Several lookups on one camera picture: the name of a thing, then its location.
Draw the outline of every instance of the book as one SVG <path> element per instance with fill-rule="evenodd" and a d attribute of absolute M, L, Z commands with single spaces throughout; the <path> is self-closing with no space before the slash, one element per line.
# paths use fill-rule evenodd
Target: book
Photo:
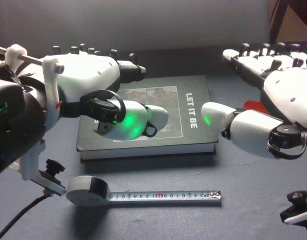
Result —
<path fill-rule="evenodd" d="M 146 78 L 121 84 L 117 92 L 123 100 L 156 105 L 168 111 L 166 126 L 154 137 L 118 141 L 93 130 L 98 121 L 80 117 L 76 149 L 81 160 L 135 156 L 215 153 L 217 134 L 203 121 L 201 108 L 210 102 L 206 76 Z"/>

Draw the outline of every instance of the photo on book cover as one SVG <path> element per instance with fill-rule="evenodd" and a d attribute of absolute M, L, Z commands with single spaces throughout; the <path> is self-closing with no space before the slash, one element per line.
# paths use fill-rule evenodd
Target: photo on book cover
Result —
<path fill-rule="evenodd" d="M 119 90 L 117 94 L 122 100 L 136 101 L 144 105 L 155 105 L 168 111 L 169 117 L 166 126 L 157 132 L 154 137 L 141 136 L 132 141 L 181 138 L 183 136 L 177 86 L 123 89 Z"/>

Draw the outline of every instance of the table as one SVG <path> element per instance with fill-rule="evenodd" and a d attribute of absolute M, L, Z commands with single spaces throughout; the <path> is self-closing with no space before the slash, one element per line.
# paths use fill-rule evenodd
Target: table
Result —
<path fill-rule="evenodd" d="M 258 90 L 226 70 L 220 57 L 211 64 L 217 69 L 202 62 L 208 50 L 167 52 L 170 59 L 173 57 L 169 53 L 177 53 L 184 56 L 183 60 L 174 57 L 175 62 L 168 68 L 168 57 L 159 65 L 145 64 L 146 58 L 143 58 L 143 65 L 153 68 L 148 71 L 150 77 L 176 76 L 177 73 L 200 75 L 205 71 L 212 101 L 241 107 L 245 101 L 259 100 Z M 190 59 L 201 63 L 205 70 L 199 66 L 184 72 L 179 66 L 186 65 Z M 161 65 L 165 66 L 165 72 L 160 70 Z M 4 239 L 307 240 L 304 228 L 287 226 L 279 216 L 291 205 L 286 198 L 289 192 L 307 190 L 307 151 L 297 160 L 270 160 L 248 154 L 219 136 L 216 155 L 112 159 L 81 164 L 75 149 L 78 126 L 79 119 L 61 119 L 45 135 L 46 150 L 40 155 L 40 168 L 44 169 L 47 158 L 60 161 L 66 167 L 58 176 L 63 185 L 66 186 L 70 178 L 93 175 L 105 180 L 113 192 L 219 189 L 222 206 L 82 209 L 64 196 L 54 196 L 25 214 Z M 23 207 L 41 196 L 42 190 L 6 169 L 0 175 L 0 230 Z"/>

